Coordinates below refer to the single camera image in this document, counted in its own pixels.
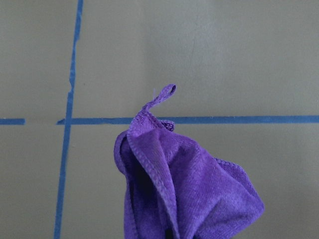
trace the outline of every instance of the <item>blue tape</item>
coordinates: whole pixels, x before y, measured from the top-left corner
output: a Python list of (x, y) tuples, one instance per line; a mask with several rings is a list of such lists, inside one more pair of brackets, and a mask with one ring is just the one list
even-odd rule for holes
[(0, 125), (24, 125), (25, 119), (0, 119)]
[(83, 9), (83, 0), (79, 0), (77, 5), (73, 49), (72, 49), (72, 60), (71, 60), (70, 77), (69, 77), (71, 89), (68, 93), (66, 113), (65, 113), (65, 123), (64, 123), (65, 126), (64, 126), (64, 137), (63, 137), (61, 166), (60, 166), (59, 187), (58, 187), (58, 196), (57, 196), (56, 212), (55, 212), (55, 224), (54, 224), (54, 236), (53, 236), (54, 239), (60, 239), (60, 235), (61, 235), (67, 154), (69, 149), (70, 133), (71, 133), (71, 125), (72, 125), (71, 121), (72, 121), (73, 97), (74, 97), (74, 86), (75, 86), (76, 43), (80, 36), (82, 9)]
[[(72, 124), (130, 124), (133, 118), (73, 118)], [(177, 124), (319, 123), (319, 116), (158, 117)], [(57, 125), (65, 124), (65, 119)]]

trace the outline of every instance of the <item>purple cloth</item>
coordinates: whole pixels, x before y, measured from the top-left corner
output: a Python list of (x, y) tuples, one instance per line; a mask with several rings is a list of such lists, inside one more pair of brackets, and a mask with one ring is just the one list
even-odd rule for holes
[(125, 238), (231, 238), (261, 216), (263, 202), (240, 166), (149, 112), (175, 90), (164, 87), (116, 139), (115, 162), (127, 180)]

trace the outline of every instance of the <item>crumpled cloth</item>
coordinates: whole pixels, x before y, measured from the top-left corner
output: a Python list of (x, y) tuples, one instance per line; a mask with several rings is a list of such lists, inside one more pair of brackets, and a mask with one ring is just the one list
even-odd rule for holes
[(231, 238), (261, 216), (264, 204), (239, 165), (212, 157), (149, 112), (175, 90), (164, 87), (116, 139), (115, 162), (127, 180), (125, 238)]

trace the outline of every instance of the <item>blue painter's tape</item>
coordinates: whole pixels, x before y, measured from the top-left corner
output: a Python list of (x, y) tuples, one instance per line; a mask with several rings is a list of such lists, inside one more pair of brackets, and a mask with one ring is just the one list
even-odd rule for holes
[(69, 77), (71, 89), (68, 93), (67, 104), (66, 104), (60, 177), (59, 177), (58, 196), (57, 196), (57, 203), (56, 203), (56, 212), (55, 212), (55, 224), (54, 224), (54, 236), (53, 236), (54, 239), (60, 239), (60, 235), (61, 235), (67, 154), (68, 154), (69, 142), (70, 142), (73, 97), (74, 97), (74, 87), (75, 87), (76, 43), (80, 36), (82, 9), (83, 9), (83, 0), (78, 0), (75, 29), (74, 29), (73, 48), (72, 48), (72, 59), (71, 59), (71, 67), (70, 67), (70, 77)]
[[(73, 118), (72, 124), (130, 124), (133, 118)], [(158, 117), (177, 124), (319, 123), (319, 116)], [(56, 124), (65, 124), (65, 119)]]
[(25, 125), (25, 119), (0, 119), (0, 125)]

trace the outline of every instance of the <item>cloth fold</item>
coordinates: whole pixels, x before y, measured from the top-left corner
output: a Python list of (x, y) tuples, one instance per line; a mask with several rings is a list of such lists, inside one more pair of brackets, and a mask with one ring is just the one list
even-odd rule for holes
[(149, 112), (175, 90), (164, 87), (116, 139), (115, 162), (127, 180), (125, 238), (231, 238), (261, 216), (264, 204), (239, 165), (212, 157)]

